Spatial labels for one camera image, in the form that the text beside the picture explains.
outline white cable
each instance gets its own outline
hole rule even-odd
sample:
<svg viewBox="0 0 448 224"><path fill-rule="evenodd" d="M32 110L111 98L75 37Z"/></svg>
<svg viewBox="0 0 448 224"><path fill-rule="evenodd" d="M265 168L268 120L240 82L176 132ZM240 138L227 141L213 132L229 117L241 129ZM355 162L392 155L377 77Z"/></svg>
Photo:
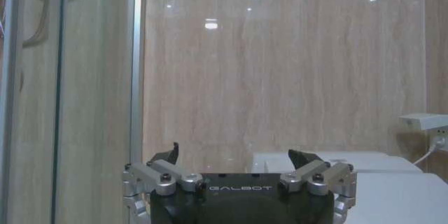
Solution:
<svg viewBox="0 0 448 224"><path fill-rule="evenodd" d="M425 160L425 158L436 151L436 149L437 149L437 144L435 143L431 145L427 154L416 162L413 162L413 164L417 165L423 160Z"/></svg>

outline white toilet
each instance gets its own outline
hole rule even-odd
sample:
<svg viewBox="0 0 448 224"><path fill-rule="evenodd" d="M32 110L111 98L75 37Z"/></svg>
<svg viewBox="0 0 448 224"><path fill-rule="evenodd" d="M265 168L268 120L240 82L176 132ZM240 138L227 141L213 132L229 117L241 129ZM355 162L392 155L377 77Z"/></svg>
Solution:
<svg viewBox="0 0 448 224"><path fill-rule="evenodd" d="M347 224L448 223L448 184L404 158L379 152L317 152L332 164L349 163L357 172L356 206ZM255 153L252 173L295 169L287 153Z"/></svg>

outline aluminum frame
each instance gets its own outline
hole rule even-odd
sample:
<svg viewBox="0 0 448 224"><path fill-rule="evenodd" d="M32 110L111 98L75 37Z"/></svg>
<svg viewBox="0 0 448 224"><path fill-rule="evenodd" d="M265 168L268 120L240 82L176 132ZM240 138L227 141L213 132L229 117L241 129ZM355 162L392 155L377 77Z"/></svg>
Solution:
<svg viewBox="0 0 448 224"><path fill-rule="evenodd" d="M0 223L7 223L9 155L16 87L16 59L21 53L24 0L7 0L4 61L0 89Z"/></svg>
<svg viewBox="0 0 448 224"><path fill-rule="evenodd" d="M143 78L145 1L133 0L132 94L131 94L131 163L143 161Z"/></svg>

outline logo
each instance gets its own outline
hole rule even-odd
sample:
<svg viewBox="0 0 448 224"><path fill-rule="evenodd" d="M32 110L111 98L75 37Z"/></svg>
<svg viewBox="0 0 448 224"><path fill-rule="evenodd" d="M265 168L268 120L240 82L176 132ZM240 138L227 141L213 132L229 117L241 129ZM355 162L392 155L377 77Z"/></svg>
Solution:
<svg viewBox="0 0 448 224"><path fill-rule="evenodd" d="M269 191L272 186L211 186L211 191Z"/></svg>

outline power cord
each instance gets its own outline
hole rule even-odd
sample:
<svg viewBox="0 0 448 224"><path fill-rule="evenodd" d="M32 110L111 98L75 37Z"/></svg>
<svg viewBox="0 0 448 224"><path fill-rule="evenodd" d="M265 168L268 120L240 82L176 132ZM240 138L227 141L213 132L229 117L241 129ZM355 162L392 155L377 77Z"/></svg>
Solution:
<svg viewBox="0 0 448 224"><path fill-rule="evenodd" d="M419 163L421 163L423 160L427 159L427 157L436 151L439 150L441 147L445 146L445 142L447 139L444 137L437 137L439 140L433 141L432 145L429 146L429 150L427 152L427 154L416 161L413 162L415 165L417 165Z"/></svg>

